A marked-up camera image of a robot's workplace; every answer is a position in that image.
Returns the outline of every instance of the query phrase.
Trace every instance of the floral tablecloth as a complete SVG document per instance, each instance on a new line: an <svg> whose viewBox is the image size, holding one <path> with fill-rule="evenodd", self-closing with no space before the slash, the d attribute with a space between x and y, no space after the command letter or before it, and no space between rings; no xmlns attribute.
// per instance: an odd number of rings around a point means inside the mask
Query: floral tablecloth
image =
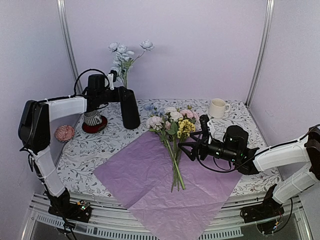
<svg viewBox="0 0 320 240"><path fill-rule="evenodd" d="M228 103L231 105L230 112L226 113L224 118L213 119L216 129L215 138L221 140L228 126L239 125L249 133L249 148L265 147L259 130L245 105L240 101L228 101ZM80 118L75 128L75 137L64 147L57 165L61 181L71 192L112 198L111 193L97 180L93 170L148 131L145 123L150 114L155 111L154 108L161 111L165 107L185 109L187 105L191 105L200 116L207 113L210 101L144 99L138 100L137 104L141 125L134 130L123 127L119 103L110 103L100 111L107 118L108 124L107 128L99 133L85 133L82 130L83 117ZM231 196L263 193L279 181L280 176L276 168L256 175L243 175Z"/></svg>

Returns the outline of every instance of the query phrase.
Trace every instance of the white mug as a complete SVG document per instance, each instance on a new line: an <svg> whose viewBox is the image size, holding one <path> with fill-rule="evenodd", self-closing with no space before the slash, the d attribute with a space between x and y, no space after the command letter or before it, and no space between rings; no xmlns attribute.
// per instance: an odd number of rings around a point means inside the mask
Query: white mug
<svg viewBox="0 0 320 240"><path fill-rule="evenodd" d="M211 100L209 107L209 115L211 117L220 119L225 115L225 113L229 112L230 109L231 106L229 103L226 103L220 98L215 98Z"/></svg>

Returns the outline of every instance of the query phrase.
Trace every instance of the green leaf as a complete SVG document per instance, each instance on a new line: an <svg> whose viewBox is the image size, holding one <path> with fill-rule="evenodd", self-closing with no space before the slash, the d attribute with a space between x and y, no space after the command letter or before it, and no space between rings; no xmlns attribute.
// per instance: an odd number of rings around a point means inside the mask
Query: green leaf
<svg viewBox="0 0 320 240"><path fill-rule="evenodd" d="M160 135L159 137L160 137L160 141L161 142L164 142L166 140L166 138L164 136L162 136L162 135Z"/></svg>
<svg viewBox="0 0 320 240"><path fill-rule="evenodd" d="M165 130L169 135L175 135L176 132L172 129L169 129L169 130Z"/></svg>
<svg viewBox="0 0 320 240"><path fill-rule="evenodd" d="M176 124L176 122L171 123L171 130L174 131L175 133L178 132L178 125Z"/></svg>

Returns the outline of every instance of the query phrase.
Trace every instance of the white wall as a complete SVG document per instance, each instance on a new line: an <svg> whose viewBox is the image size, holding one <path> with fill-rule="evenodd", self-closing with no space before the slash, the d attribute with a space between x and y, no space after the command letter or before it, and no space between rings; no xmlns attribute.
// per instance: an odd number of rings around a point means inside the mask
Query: white wall
<svg viewBox="0 0 320 240"><path fill-rule="evenodd" d="M251 112L271 145L320 123L320 1L275 1ZM280 172L287 178L300 166L281 167ZM301 194L315 240L320 239L319 198L319 186Z"/></svg>
<svg viewBox="0 0 320 240"><path fill-rule="evenodd" d="M27 100L72 93L73 79L56 0L3 0L0 7L0 239L17 240L34 192L18 126ZM71 124L74 118L54 123ZM62 145L52 140L56 157Z"/></svg>
<svg viewBox="0 0 320 240"><path fill-rule="evenodd" d="M112 66L112 42L155 49L129 74L137 98L246 99L266 12L265 0L68 0L79 71Z"/></svg>

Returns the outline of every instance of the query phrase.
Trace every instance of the blue flower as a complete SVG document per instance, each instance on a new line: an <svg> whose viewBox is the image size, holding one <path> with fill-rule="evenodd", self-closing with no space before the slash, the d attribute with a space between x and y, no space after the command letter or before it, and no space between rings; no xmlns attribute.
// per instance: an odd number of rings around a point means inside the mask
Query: blue flower
<svg viewBox="0 0 320 240"><path fill-rule="evenodd" d="M151 114L152 114L152 115L158 115L157 110L152 109L152 110L151 110Z"/></svg>
<svg viewBox="0 0 320 240"><path fill-rule="evenodd" d="M159 114L160 117L162 117L165 114L165 108L164 107L160 108L158 110L158 114Z"/></svg>
<svg viewBox="0 0 320 240"><path fill-rule="evenodd" d="M153 103L149 103L149 104L144 105L143 109L146 111L151 111L151 110L155 109L155 106Z"/></svg>

